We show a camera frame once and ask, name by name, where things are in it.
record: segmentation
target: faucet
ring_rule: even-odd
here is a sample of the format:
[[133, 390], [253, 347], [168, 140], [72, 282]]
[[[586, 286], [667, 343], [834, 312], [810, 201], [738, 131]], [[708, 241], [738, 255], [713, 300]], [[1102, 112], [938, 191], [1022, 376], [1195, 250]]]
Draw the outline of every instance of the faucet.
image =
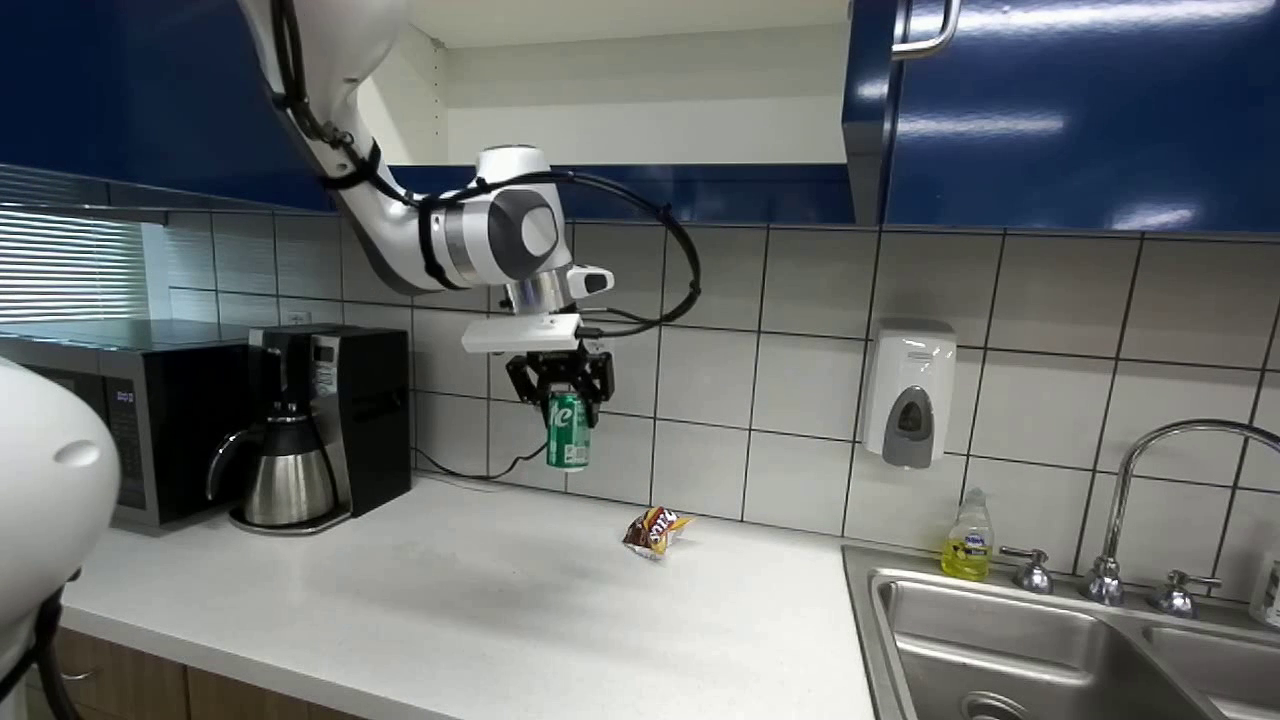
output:
[[1240, 421], [1213, 421], [1213, 415], [1192, 415], [1192, 421], [1172, 421], [1150, 429], [1147, 437], [1140, 437], [1123, 460], [1121, 460], [1121, 480], [1115, 480], [1115, 497], [1113, 497], [1113, 516], [1107, 516], [1107, 536], [1102, 536], [1102, 551], [1091, 562], [1091, 578], [1089, 578], [1089, 596], [1101, 602], [1121, 602], [1123, 598], [1123, 578], [1121, 578], [1121, 523], [1123, 523], [1123, 506], [1129, 506], [1129, 487], [1130, 487], [1130, 468], [1136, 460], [1172, 433], [1192, 433], [1192, 429], [1206, 429], [1206, 433], [1228, 433], [1228, 437], [1242, 437], [1242, 438], [1259, 438], [1273, 452], [1280, 452], [1280, 437], [1262, 433], [1254, 424], [1240, 424]]

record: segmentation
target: sink drain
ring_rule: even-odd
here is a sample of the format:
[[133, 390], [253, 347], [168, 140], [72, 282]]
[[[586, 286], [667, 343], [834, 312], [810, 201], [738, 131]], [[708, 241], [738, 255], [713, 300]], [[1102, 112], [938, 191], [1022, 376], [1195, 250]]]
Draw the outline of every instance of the sink drain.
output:
[[1022, 720], [1026, 706], [1018, 706], [1012, 697], [998, 697], [998, 693], [973, 693], [965, 699], [965, 717], [969, 720]]

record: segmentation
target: white soap dispenser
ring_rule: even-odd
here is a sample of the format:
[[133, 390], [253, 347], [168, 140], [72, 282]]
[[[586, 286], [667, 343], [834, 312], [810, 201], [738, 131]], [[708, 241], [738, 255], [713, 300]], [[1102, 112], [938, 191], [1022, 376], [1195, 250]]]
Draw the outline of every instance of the white soap dispenser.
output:
[[880, 324], [863, 401], [863, 447], [882, 464], [929, 468], [946, 447], [954, 330]]

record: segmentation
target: lower cabinet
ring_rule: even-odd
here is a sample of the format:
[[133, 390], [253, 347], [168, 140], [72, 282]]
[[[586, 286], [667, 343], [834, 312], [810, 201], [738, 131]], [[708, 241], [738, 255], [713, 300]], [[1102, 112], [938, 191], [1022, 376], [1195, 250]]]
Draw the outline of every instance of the lower cabinet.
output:
[[[65, 682], [83, 720], [350, 720], [293, 697], [195, 672], [81, 633], [56, 641]], [[35, 672], [27, 717], [53, 720]]]

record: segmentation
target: dish soap bottle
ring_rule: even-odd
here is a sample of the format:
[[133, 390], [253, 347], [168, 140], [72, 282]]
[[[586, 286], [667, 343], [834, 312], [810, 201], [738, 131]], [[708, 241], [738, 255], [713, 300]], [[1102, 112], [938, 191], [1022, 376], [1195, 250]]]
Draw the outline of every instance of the dish soap bottle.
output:
[[938, 571], [959, 578], [986, 578], [994, 558], [992, 513], [978, 487], [965, 490], [954, 523], [942, 536]]

